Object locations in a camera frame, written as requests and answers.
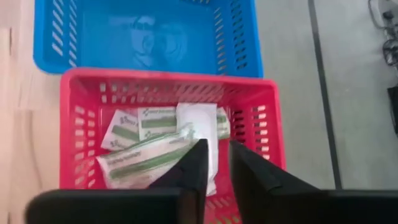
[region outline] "green and white packet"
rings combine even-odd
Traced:
[[[196,143],[191,124],[123,151],[98,156],[109,189],[144,189],[169,171]]]
[[[101,147],[111,151],[125,149],[139,142],[138,118],[116,110],[106,130]]]
[[[138,122],[141,141],[159,134],[175,133],[177,130],[175,107],[138,108]]]
[[[224,108],[217,109],[217,137],[228,139],[231,136],[231,124]]]

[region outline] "blue plastic basket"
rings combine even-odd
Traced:
[[[36,0],[34,60],[262,77],[254,0]]]

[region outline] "white packet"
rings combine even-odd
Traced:
[[[117,151],[137,142],[139,142],[137,117],[124,111],[116,110],[106,130],[101,147]]]
[[[169,171],[197,142],[191,124],[179,132],[98,156],[109,189],[144,189]]]
[[[207,195],[215,194],[214,178],[218,172],[217,104],[179,103],[177,105],[177,128],[191,123],[195,139],[208,141],[208,188]]]
[[[175,107],[138,108],[139,138],[145,140],[159,134],[175,133]]]
[[[231,125],[224,108],[217,109],[217,137],[228,139],[231,136]]]

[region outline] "wooden table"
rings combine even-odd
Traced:
[[[58,187],[60,77],[32,59],[34,0],[0,0],[0,223]]]

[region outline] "gray floor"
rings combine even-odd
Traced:
[[[386,88],[398,80],[381,54],[367,0],[315,0],[345,189],[397,189],[398,139]],[[257,0],[266,77],[280,88],[287,169],[335,186],[308,0]]]

